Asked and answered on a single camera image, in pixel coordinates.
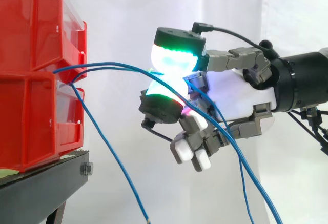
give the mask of blue wire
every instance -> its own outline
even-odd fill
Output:
[[[85,71],[82,71],[81,73],[79,73],[78,75],[75,76],[75,78],[71,81],[72,83],[76,82],[77,79],[79,79],[79,77],[81,75],[84,75],[85,73],[88,72],[92,72],[92,71],[97,71],[97,70],[122,70],[122,71],[131,71],[131,72],[138,72],[138,71],[134,71],[132,69],[127,69],[127,68],[116,68],[116,67],[101,67],[101,68],[94,68],[94,69],[87,69]],[[163,75],[162,73],[159,72],[153,72],[150,71],[151,74],[156,74],[156,75]]]
[[[278,224],[282,223],[281,218],[280,218],[275,206],[273,205],[272,201],[270,200],[268,194],[266,193],[265,189],[263,188],[263,186],[261,185],[259,180],[256,178],[254,172],[252,171],[252,169],[251,169],[250,165],[248,164],[245,156],[243,155],[241,149],[238,147],[238,144],[233,139],[233,137],[224,128],[222,128],[220,126],[220,124],[215,119],[213,119],[212,117],[210,117],[209,115],[204,113],[202,110],[198,109],[197,107],[193,106],[190,102],[188,102],[188,100],[186,100],[177,91],[175,91],[171,86],[169,86],[168,84],[163,82],[158,77],[152,75],[151,73],[149,73],[149,72],[147,72],[143,69],[137,68],[135,66],[122,64],[122,63],[116,63],[116,62],[104,62],[104,63],[74,65],[74,66],[69,66],[69,67],[57,69],[53,73],[56,74],[56,73],[60,73],[60,72],[63,72],[63,71],[70,70],[70,69],[83,68],[83,67],[98,67],[98,66],[118,66],[118,67],[128,68],[128,69],[132,69],[132,70],[135,70],[137,72],[140,72],[140,73],[152,78],[153,80],[157,81],[158,83],[162,84],[163,86],[165,86],[167,89],[169,89],[171,92],[173,92],[176,96],[178,96],[190,109],[194,110],[196,113],[200,114],[206,120],[208,120],[210,123],[212,123],[229,140],[231,146],[235,149],[235,151],[238,154],[242,164],[244,165],[248,175],[250,176],[250,178],[253,181],[254,185],[259,190],[259,192],[261,193],[262,197],[264,198],[266,204],[268,205],[269,209],[271,210],[276,222]]]
[[[143,213],[143,216],[146,219],[147,224],[150,224],[148,215],[145,211],[144,206],[142,205],[142,202],[140,200],[139,194],[137,192],[137,190],[135,189],[133,182],[128,174],[128,172],[126,171],[123,163],[121,162],[121,160],[119,159],[118,155],[116,154],[116,152],[114,151],[113,147],[111,146],[111,144],[108,142],[108,140],[106,139],[106,137],[104,136],[103,132],[101,131],[100,127],[98,126],[97,122],[95,121],[95,119],[93,118],[92,114],[90,113],[89,109],[87,108],[86,104],[84,103],[83,99],[81,98],[80,94],[78,93],[76,87],[74,86],[73,83],[69,83],[69,85],[73,88],[78,100],[81,102],[83,109],[86,111],[87,115],[89,116],[89,118],[91,119],[92,123],[94,124],[94,126],[96,127],[98,133],[100,134],[101,138],[104,140],[104,142],[106,143],[107,147],[109,148],[109,150],[111,151],[111,153],[113,154],[113,156],[115,157],[115,160],[117,161],[119,167],[121,168],[121,170],[123,171],[124,176],[126,177],[126,179],[128,180],[128,183],[134,193],[135,198],[137,199],[137,202],[140,206],[140,209]]]
[[[232,136],[232,133],[230,131],[230,127],[228,126],[228,123],[226,121],[226,119],[224,118],[224,116],[222,115],[221,111],[219,110],[219,108],[216,106],[216,104],[210,99],[210,97],[208,97],[208,95],[206,93],[204,93],[203,91],[201,91],[199,88],[197,88],[194,84],[192,84],[189,80],[186,80],[186,83],[191,86],[192,89],[194,89],[196,92],[200,93],[200,95],[207,99],[208,102],[210,102],[210,104],[214,107],[214,109],[217,111],[217,113],[219,113],[221,119],[223,120],[224,122],[224,125],[225,127],[227,128],[229,134]],[[240,167],[240,175],[241,175],[241,182],[242,182],[242,189],[243,189],[243,192],[244,192],[244,199],[245,199],[245,204],[246,204],[246,208],[247,208],[247,213],[248,213],[248,216],[250,217],[250,220],[251,220],[251,223],[254,224],[254,220],[252,218],[252,214],[251,214],[251,210],[250,210],[250,206],[249,206],[249,203],[248,203],[248,199],[247,199],[247,193],[246,193],[246,186],[245,186],[245,179],[244,179],[244,173],[243,173],[243,170],[242,170],[242,163],[241,163],[241,160],[240,160],[240,157],[238,157],[239,159],[239,167]]]

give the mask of black cap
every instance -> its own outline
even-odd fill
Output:
[[[174,28],[157,28],[154,44],[166,49],[191,52],[201,57],[206,39],[198,34]]]
[[[182,104],[161,94],[146,95],[139,107],[141,113],[150,114],[165,124],[178,122],[182,110]]]

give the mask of white backdrop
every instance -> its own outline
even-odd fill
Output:
[[[262,33],[276,44],[281,55],[324,46],[321,31],[304,31],[292,22],[301,21],[303,6],[290,12],[285,1],[263,0],[262,9],[262,0],[71,0],[88,23],[88,62],[117,61],[144,69],[152,67],[150,52],[157,27],[190,29],[194,21],[226,27],[257,42]],[[322,2],[321,6],[324,9],[326,5]],[[313,25],[312,20],[320,13],[306,16],[304,23]],[[304,34],[317,37],[316,44],[306,45],[309,40]],[[246,46],[228,35],[211,33],[206,37],[208,49]],[[142,130],[139,92],[149,83],[136,73],[103,71],[90,73],[78,86],[85,88],[86,103],[124,162],[151,222],[249,223],[232,147],[222,148],[211,157],[210,170],[196,173],[191,164],[176,164],[166,141]],[[94,174],[68,200],[63,224],[145,223],[113,156],[87,117],[86,122],[86,148],[90,149]],[[170,137],[181,131],[179,125],[156,129]],[[282,130],[289,135],[283,137]],[[257,175],[260,168],[264,187],[285,223],[324,223],[323,218],[327,218],[323,207],[328,203],[324,197],[328,195],[324,188],[327,177],[323,176],[327,158],[306,136],[281,114],[261,138],[239,141]],[[269,223],[263,199],[248,177],[246,183],[255,222]]]

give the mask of red plastic drawer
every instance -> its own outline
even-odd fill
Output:
[[[82,105],[52,73],[0,72],[0,114],[0,169],[24,172],[83,146]]]
[[[0,15],[1,71],[53,72],[87,62],[87,25],[68,0],[0,0]],[[57,78],[68,83],[83,70]]]

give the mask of green led light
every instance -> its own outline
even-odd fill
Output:
[[[198,57],[190,52],[169,50],[153,45],[151,59],[157,71],[185,77],[195,68]]]
[[[170,85],[174,90],[176,90],[180,95],[183,97],[187,97],[188,95],[188,85],[187,83],[180,77],[171,76],[171,75],[163,75],[160,77],[161,80],[163,80],[165,83]],[[178,98],[175,94],[173,94],[169,89],[167,89],[165,86],[161,85],[157,81],[153,80],[149,88],[147,90],[146,95],[150,94],[161,94],[166,97],[172,98],[179,103],[181,103],[183,106],[185,105],[184,102]]]

